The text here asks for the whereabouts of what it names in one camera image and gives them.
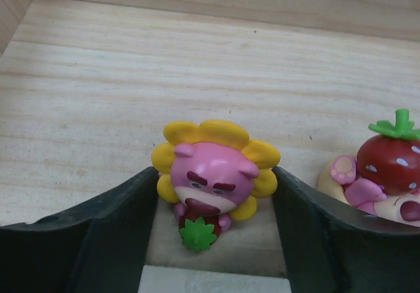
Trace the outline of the pink bear strawberry donut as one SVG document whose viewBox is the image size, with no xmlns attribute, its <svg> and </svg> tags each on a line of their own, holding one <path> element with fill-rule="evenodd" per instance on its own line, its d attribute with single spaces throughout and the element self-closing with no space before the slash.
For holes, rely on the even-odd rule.
<svg viewBox="0 0 420 293">
<path fill-rule="evenodd" d="M 324 167 L 318 191 L 368 214 L 419 226 L 419 129 L 408 109 L 395 122 L 380 120 L 375 135 L 356 153 L 342 154 Z"/>
</svg>

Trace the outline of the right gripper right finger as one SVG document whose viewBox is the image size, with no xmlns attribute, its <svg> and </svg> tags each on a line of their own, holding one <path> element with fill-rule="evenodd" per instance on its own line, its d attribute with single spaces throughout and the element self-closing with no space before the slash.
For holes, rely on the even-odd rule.
<svg viewBox="0 0 420 293">
<path fill-rule="evenodd" d="M 273 169 L 292 292 L 419 291 L 419 228 L 371 216 Z"/>
</svg>

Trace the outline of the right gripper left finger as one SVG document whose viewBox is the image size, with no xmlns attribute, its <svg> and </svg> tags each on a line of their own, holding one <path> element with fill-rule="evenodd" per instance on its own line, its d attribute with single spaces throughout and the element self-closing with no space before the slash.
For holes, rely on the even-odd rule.
<svg viewBox="0 0 420 293">
<path fill-rule="evenodd" d="M 156 212 L 149 167 L 32 224 L 1 228 L 2 292 L 137 292 Z"/>
</svg>

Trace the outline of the pink bear yellow flower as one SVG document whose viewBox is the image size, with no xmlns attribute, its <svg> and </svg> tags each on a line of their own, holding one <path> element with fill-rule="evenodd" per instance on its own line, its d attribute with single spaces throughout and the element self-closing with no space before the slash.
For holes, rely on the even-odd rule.
<svg viewBox="0 0 420 293">
<path fill-rule="evenodd" d="M 272 169 L 280 152 L 235 123 L 173 121 L 163 135 L 151 156 L 156 190 L 173 205 L 182 245 L 191 251 L 209 250 L 233 221 L 252 218 L 258 200 L 277 190 Z"/>
</svg>

